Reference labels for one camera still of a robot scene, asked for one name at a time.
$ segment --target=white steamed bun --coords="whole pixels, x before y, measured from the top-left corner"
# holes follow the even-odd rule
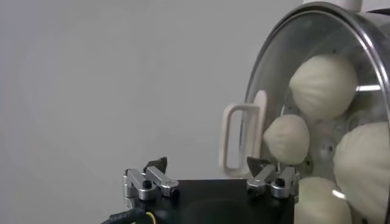
[[[306,122],[293,114],[278,117],[263,135],[271,154],[281,163],[301,163],[309,151],[309,129]]]
[[[390,186],[388,123],[366,124],[347,133],[333,160],[336,182],[350,204],[370,224],[382,224]]]
[[[335,197],[333,190],[336,190],[336,184],[324,178],[300,180],[294,224],[352,224],[347,202]]]
[[[317,55],[302,64],[290,80],[299,109],[312,119],[331,119],[345,112],[355,95],[352,64],[339,55]]]

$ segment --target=black base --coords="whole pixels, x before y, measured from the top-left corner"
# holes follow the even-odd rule
[[[146,203],[158,224],[293,224],[294,199],[266,193],[253,198],[246,180],[182,180],[176,201],[158,196]],[[149,218],[137,224],[151,223]]]

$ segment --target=glass lid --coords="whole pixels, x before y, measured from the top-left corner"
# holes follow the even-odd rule
[[[270,38],[246,102],[259,90],[268,95],[260,158],[300,172],[295,224],[384,223],[387,104],[359,35],[331,13],[309,11],[287,19]],[[249,122],[243,118],[241,139]]]

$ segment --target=screw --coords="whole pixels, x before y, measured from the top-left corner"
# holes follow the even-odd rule
[[[144,180],[142,182],[142,187],[144,189],[150,189],[150,188],[152,188],[152,186],[153,186],[153,184],[152,184],[152,182],[150,180]]]
[[[284,179],[282,179],[282,178],[276,178],[276,180],[275,180],[275,185],[276,185],[277,187],[285,187],[286,183],[285,183]]]

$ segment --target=white plastic handle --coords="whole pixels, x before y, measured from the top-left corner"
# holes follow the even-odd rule
[[[249,168],[245,162],[247,156],[260,157],[261,141],[263,137],[264,119],[267,109],[267,94],[259,91],[253,103],[239,103],[229,105],[222,118],[221,147],[219,149],[219,166],[230,177],[245,177]],[[231,168],[227,165],[227,152],[229,148],[230,123],[232,115],[236,111],[249,112],[249,129],[247,132],[246,148],[240,154],[240,166]]]

